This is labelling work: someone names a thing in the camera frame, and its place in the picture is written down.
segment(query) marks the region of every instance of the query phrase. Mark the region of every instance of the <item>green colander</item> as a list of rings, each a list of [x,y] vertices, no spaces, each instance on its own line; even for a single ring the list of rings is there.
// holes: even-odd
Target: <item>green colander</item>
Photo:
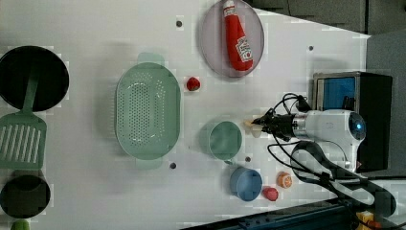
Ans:
[[[180,89],[163,64],[161,56],[141,53],[117,86],[117,139],[137,159],[164,156],[179,137]]]

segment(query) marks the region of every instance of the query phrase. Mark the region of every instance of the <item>green spatula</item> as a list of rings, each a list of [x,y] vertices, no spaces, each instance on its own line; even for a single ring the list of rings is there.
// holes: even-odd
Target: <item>green spatula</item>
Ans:
[[[40,63],[33,61],[23,109],[0,119],[0,168],[39,170],[44,161],[45,122],[33,114]]]

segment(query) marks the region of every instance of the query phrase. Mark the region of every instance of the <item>pink plate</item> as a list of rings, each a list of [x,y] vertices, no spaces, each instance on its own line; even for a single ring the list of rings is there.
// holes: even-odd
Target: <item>pink plate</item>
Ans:
[[[263,52],[263,28],[259,17],[247,3],[234,0],[236,11],[251,46],[254,65],[247,71],[235,70],[229,61],[225,36],[223,5],[225,0],[214,4],[206,13],[200,27],[200,45],[203,56],[217,74],[228,77],[243,77],[258,65]]]

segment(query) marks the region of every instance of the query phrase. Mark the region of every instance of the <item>white table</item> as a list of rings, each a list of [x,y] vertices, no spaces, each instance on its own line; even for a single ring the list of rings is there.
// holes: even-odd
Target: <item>white table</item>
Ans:
[[[228,191],[236,167],[202,153],[198,130],[221,116],[240,123],[260,115],[283,93],[305,94],[315,72],[365,70],[368,37],[257,11],[265,30],[262,60],[249,76],[229,79],[206,65],[196,44],[199,20],[214,2],[0,2],[0,53],[22,45],[47,46],[69,66],[68,96],[38,113],[48,125],[43,172],[52,200],[30,219],[33,230],[178,229],[335,197],[294,178],[290,189],[279,188],[276,202],[262,196],[243,202]],[[148,172],[135,169],[135,159],[122,151],[113,129],[115,87],[144,51],[163,55],[182,89],[188,76],[202,82],[199,92],[182,91],[179,140],[163,166]],[[1,116],[14,111],[1,101]],[[255,139],[247,133],[237,157],[239,165],[261,173],[264,185],[275,184],[279,171],[291,173],[267,153],[271,143],[265,134]],[[252,157],[250,163],[246,156]],[[10,174],[1,171],[3,183]],[[13,219],[4,213],[0,219],[0,229],[10,229]]]

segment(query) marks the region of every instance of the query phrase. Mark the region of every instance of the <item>small red object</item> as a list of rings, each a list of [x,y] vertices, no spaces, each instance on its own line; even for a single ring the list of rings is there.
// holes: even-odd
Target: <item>small red object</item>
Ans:
[[[373,221],[373,220],[368,221],[367,225],[370,226],[371,228],[374,228],[374,229],[382,228],[382,225],[380,224],[380,222],[376,222],[376,221]]]
[[[223,9],[231,65],[238,71],[247,71],[253,66],[254,61],[250,44],[236,13],[236,6],[232,0],[228,0]]]
[[[189,91],[195,91],[200,88],[200,81],[197,78],[189,78],[188,83],[186,84]]]
[[[278,195],[279,195],[278,190],[275,188],[271,188],[271,187],[264,188],[262,190],[262,193],[267,199],[269,199],[271,201],[277,200]]]

